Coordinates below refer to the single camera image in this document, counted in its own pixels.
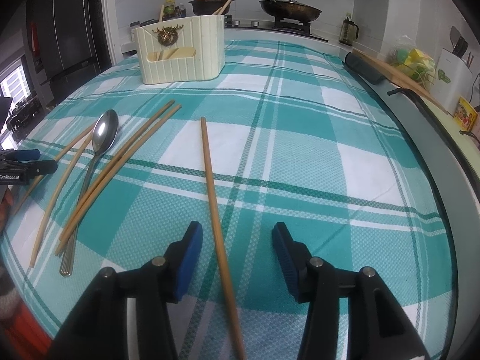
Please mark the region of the person's left hand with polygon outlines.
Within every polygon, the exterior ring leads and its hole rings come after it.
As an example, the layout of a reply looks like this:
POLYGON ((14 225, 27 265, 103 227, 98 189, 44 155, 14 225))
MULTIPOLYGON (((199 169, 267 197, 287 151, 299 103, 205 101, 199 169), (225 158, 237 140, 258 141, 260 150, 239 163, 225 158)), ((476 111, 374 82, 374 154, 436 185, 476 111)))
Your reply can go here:
POLYGON ((13 205, 14 197, 10 189, 6 189, 0 204, 0 231, 7 223, 10 209, 13 205))

